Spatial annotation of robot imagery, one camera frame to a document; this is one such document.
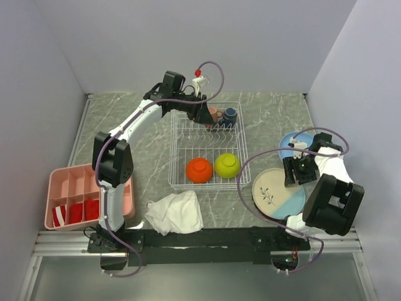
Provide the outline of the pink printed ceramic mug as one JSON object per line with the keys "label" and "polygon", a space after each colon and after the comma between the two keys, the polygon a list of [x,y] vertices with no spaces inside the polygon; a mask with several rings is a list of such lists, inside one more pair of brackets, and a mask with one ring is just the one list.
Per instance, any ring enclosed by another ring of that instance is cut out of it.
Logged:
{"label": "pink printed ceramic mug", "polygon": [[209,113],[212,116],[214,123],[218,123],[219,119],[222,118],[223,112],[216,109],[215,107],[209,107]]}

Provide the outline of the dark blue ceramic mug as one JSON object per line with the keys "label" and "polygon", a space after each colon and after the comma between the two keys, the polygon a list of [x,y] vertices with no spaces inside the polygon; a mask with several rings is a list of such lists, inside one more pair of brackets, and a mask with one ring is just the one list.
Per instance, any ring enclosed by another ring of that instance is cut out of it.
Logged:
{"label": "dark blue ceramic mug", "polygon": [[237,122],[237,110],[229,107],[223,112],[223,115],[219,121],[221,127],[229,128],[233,127]]}

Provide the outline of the beige blue leaf plate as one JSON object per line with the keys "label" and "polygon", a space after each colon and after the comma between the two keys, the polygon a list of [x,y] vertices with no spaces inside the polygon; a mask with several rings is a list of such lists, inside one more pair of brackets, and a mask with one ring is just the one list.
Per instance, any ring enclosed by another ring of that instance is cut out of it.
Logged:
{"label": "beige blue leaf plate", "polygon": [[266,215],[285,219],[302,212],[306,193],[302,186],[284,186],[284,170],[271,168],[261,172],[252,187],[253,201]]}

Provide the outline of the orange bowl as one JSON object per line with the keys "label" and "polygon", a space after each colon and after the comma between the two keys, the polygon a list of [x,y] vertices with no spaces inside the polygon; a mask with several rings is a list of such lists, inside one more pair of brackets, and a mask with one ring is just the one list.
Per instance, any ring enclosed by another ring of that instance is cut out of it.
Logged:
{"label": "orange bowl", "polygon": [[190,160],[185,167],[186,177],[196,184],[204,184],[212,179],[212,164],[203,157],[196,157]]}

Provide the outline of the yellow-green bowl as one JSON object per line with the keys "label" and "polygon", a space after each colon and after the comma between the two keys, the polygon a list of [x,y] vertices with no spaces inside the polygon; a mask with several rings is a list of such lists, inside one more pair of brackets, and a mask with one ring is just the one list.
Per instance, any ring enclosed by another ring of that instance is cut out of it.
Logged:
{"label": "yellow-green bowl", "polygon": [[223,153],[215,160],[214,170],[218,176],[224,179],[232,179],[239,174],[241,163],[236,155]]}

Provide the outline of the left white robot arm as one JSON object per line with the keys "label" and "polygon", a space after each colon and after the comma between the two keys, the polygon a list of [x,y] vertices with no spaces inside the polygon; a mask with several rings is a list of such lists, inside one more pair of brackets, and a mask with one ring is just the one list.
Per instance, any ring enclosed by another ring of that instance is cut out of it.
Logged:
{"label": "left white robot arm", "polygon": [[207,107],[207,97],[200,92],[200,87],[207,82],[201,70],[195,71],[192,93],[183,92],[184,82],[185,77],[180,73],[165,72],[163,81],[143,96],[138,108],[126,120],[109,133],[99,132],[95,136],[92,168],[96,183],[101,188],[99,224],[108,230],[103,237],[103,244],[112,252],[120,251],[125,244],[125,236],[118,230],[125,223],[122,214],[123,191],[133,172],[133,145],[153,123],[172,110],[185,113],[196,124],[216,124]]}

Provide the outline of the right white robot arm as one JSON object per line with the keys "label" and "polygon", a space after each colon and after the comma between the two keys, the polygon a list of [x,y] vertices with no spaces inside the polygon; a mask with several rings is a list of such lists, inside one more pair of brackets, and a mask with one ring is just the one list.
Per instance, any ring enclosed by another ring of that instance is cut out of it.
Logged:
{"label": "right white robot arm", "polygon": [[332,135],[315,134],[311,144],[297,136],[289,139],[292,154],[283,158],[284,186],[317,183],[303,212],[285,217],[286,227],[275,233],[274,242],[282,250],[290,249],[296,237],[312,237],[321,232],[346,235],[365,194],[364,188],[348,175],[343,160],[346,150],[332,142]]}

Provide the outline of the dark red plate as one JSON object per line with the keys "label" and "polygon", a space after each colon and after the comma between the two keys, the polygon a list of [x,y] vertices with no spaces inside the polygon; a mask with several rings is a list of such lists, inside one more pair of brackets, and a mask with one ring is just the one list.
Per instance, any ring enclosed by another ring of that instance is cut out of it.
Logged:
{"label": "dark red plate", "polygon": [[254,207],[256,208],[257,212],[260,213],[260,214],[261,214],[262,216],[264,216],[265,218],[267,218],[268,220],[274,221],[274,222],[281,222],[281,219],[272,218],[272,217],[270,217],[270,216],[264,214],[264,213],[258,208],[258,206],[256,205],[256,203],[255,203],[254,201],[253,201],[253,205],[254,205]]}

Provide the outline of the black base beam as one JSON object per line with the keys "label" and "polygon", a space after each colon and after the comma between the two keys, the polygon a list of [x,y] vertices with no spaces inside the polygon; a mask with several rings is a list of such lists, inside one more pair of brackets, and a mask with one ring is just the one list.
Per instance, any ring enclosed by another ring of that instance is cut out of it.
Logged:
{"label": "black base beam", "polygon": [[216,228],[196,233],[169,233],[155,230],[118,231],[120,239],[98,228],[89,237],[87,251],[101,254],[101,266],[122,270],[125,265],[251,262],[271,264],[274,251],[295,255],[299,251],[322,254],[313,240],[291,236],[281,228]]}

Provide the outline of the white cloth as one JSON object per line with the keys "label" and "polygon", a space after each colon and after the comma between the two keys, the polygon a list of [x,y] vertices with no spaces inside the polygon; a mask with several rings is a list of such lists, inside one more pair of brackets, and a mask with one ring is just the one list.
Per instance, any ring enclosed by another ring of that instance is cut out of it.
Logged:
{"label": "white cloth", "polygon": [[190,234],[204,227],[200,204],[195,191],[169,194],[157,202],[146,203],[146,220],[159,234]]}

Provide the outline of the red item in tray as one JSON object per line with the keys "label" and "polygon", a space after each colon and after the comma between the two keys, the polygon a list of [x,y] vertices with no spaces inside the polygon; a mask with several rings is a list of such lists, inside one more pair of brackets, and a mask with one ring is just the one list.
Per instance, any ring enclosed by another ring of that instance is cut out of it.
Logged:
{"label": "red item in tray", "polygon": [[75,203],[70,206],[70,223],[81,223],[83,219],[83,203]]}
{"label": "red item in tray", "polygon": [[98,199],[87,199],[84,201],[85,221],[98,219],[100,215],[100,205]]}

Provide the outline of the pink compartment tray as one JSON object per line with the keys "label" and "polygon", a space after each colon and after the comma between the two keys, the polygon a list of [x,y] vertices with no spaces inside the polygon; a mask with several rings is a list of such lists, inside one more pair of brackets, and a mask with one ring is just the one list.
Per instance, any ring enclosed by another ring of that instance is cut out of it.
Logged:
{"label": "pink compartment tray", "polygon": [[[44,226],[47,230],[73,231],[86,227],[95,227],[98,219],[85,221],[84,201],[98,199],[100,205],[100,188],[96,185],[95,172],[91,164],[66,167],[53,171],[49,177],[48,197],[46,201],[46,213]],[[70,206],[75,203],[83,203],[83,219],[81,223],[70,223]],[[53,226],[52,209],[66,205],[66,222],[64,226]]]}

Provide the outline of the red white striped item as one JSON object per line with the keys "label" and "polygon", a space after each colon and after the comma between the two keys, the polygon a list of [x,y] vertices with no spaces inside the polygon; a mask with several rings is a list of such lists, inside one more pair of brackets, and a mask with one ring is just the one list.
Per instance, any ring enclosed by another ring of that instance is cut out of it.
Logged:
{"label": "red white striped item", "polygon": [[52,209],[52,217],[55,228],[64,226],[66,222],[66,205],[54,207]]}

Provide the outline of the aluminium rail frame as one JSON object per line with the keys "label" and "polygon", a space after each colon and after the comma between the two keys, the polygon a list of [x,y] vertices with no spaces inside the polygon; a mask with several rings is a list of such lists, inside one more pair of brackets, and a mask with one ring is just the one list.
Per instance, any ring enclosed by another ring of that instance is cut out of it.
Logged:
{"label": "aluminium rail frame", "polygon": [[[123,239],[143,258],[143,263],[234,263],[269,264],[273,256],[307,254],[312,260],[319,251],[353,255],[364,296],[377,300],[372,279],[365,266],[357,232],[346,236],[319,234],[316,238],[295,238],[277,228],[216,228],[196,233],[162,236],[154,230],[126,230]],[[101,256],[108,263],[137,265],[139,260],[124,246],[94,231],[42,231],[36,240],[29,268],[18,300],[29,300],[46,256]]]}

